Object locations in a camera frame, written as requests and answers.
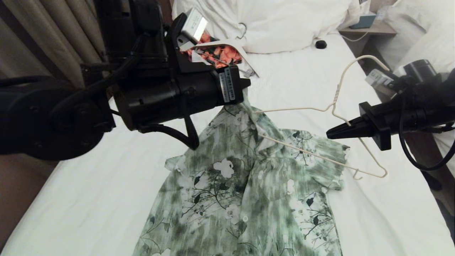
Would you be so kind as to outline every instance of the orange patterned cloth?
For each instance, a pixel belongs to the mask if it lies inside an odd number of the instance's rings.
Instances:
[[[218,39],[215,39],[206,32],[204,32],[199,43],[208,43],[213,41],[218,41]],[[229,65],[237,65],[242,63],[242,56],[238,53],[236,49],[228,45],[206,47],[200,50],[203,51],[201,57],[207,62],[214,65],[216,68],[227,67],[227,65],[224,63],[228,63]],[[189,49],[182,53],[188,55],[188,58],[191,61],[192,51],[193,49]]]

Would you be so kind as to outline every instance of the bedside table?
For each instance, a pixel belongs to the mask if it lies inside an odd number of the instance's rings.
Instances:
[[[368,34],[365,37],[363,37],[361,40],[357,42],[350,42],[344,39],[356,58],[362,55],[365,45],[367,44],[371,36],[395,36],[397,34],[397,32],[392,27],[390,27],[384,22],[373,24],[370,28],[361,29],[345,28],[339,30],[339,32],[341,35],[351,40],[357,40],[363,35],[365,35],[366,32],[368,32]]]

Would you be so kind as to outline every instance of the wire hanger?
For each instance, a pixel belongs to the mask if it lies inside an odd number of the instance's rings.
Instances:
[[[357,61],[359,61],[359,60],[361,60],[361,59],[366,59],[366,58],[374,60],[378,65],[381,66],[381,68],[383,68],[383,69],[386,70],[386,71],[390,71],[390,69],[389,69],[386,65],[384,65],[378,58],[376,58],[376,57],[374,57],[374,56],[372,56],[372,55],[364,55],[364,56],[360,56],[360,57],[356,58],[355,60],[353,60],[352,62],[350,62],[349,65],[344,69],[343,74],[341,75],[340,83],[338,84],[337,90],[336,90],[336,92],[335,92],[334,100],[333,100],[333,102],[330,103],[325,109],[320,109],[320,108],[281,108],[281,109],[272,109],[272,110],[256,111],[255,113],[266,113],[266,112],[285,111],[285,110],[303,110],[303,109],[312,109],[312,110],[316,110],[316,111],[326,112],[331,106],[333,106],[333,108],[332,108],[332,115],[335,116],[335,117],[337,117],[337,118],[339,118],[339,119],[341,119],[341,120],[343,120],[343,121],[345,121],[346,124],[347,124],[348,126],[351,126],[351,123],[350,123],[347,119],[343,118],[342,116],[339,116],[339,115],[335,114],[335,109],[336,109],[336,107],[337,107],[338,96],[339,96],[339,93],[340,93],[340,90],[341,90],[341,86],[342,86],[342,84],[343,84],[343,80],[344,80],[344,76],[345,76],[346,72],[348,71],[348,69],[349,69],[354,63],[356,63]],[[328,158],[326,158],[326,157],[323,157],[323,156],[319,156],[319,155],[313,154],[313,153],[311,153],[311,152],[309,152],[309,151],[306,151],[306,150],[304,150],[304,149],[294,147],[293,145],[290,145],[290,144],[287,144],[287,143],[284,143],[284,142],[275,140],[275,139],[273,139],[273,138],[271,138],[271,137],[269,137],[269,136],[263,135],[263,134],[259,134],[259,136],[261,136],[261,137],[263,137],[263,138],[265,138],[265,139],[274,141],[274,142],[276,142],[276,143],[282,144],[282,145],[284,145],[284,146],[286,146],[286,147],[289,147],[289,148],[293,148],[293,149],[299,150],[299,151],[301,151],[301,152],[303,152],[303,153],[305,153],[305,154],[309,154],[309,155],[312,155],[312,156],[314,156],[314,157],[321,158],[321,159],[324,159],[324,160],[326,160],[326,161],[332,162],[332,163],[334,163],[334,164],[338,164],[338,165],[344,166],[344,167],[346,167],[346,168],[352,169],[352,170],[355,171],[355,172],[354,172],[354,175],[353,175],[353,178],[354,178],[355,180],[361,180],[361,179],[363,178],[363,177],[360,177],[360,178],[357,178],[357,177],[356,177],[357,174],[358,174],[359,172],[360,172],[360,173],[364,173],[364,174],[368,174],[368,175],[371,175],[371,176],[374,176],[374,177],[377,177],[377,178],[381,178],[381,179],[384,178],[385,176],[387,176],[387,174],[388,174],[388,171],[379,163],[379,161],[376,159],[376,157],[375,157],[375,156],[373,155],[373,153],[370,151],[370,149],[369,149],[368,146],[365,144],[365,142],[362,140],[362,138],[358,138],[358,139],[359,139],[359,141],[362,143],[362,145],[365,147],[365,149],[368,151],[368,153],[371,155],[371,157],[372,157],[373,160],[376,162],[376,164],[377,164],[381,169],[384,170],[384,174],[383,174],[383,175],[376,175],[376,174],[373,174],[373,173],[369,173],[369,172],[366,172],[366,171],[362,171],[362,170],[360,170],[360,169],[358,169],[358,168],[354,168],[354,167],[348,166],[348,165],[346,165],[346,164],[342,164],[342,163],[340,163],[340,162],[337,162],[337,161],[328,159]]]

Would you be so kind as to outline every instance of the green floral shirt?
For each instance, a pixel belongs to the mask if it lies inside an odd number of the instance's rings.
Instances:
[[[345,163],[348,148],[305,131],[280,130],[247,101],[226,106],[197,150],[171,170],[134,256],[341,255],[329,189],[343,167],[258,136]]]

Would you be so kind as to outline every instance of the curtain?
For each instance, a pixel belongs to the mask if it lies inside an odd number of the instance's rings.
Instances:
[[[0,76],[50,75],[83,88],[79,65],[101,62],[92,0],[0,1]]]

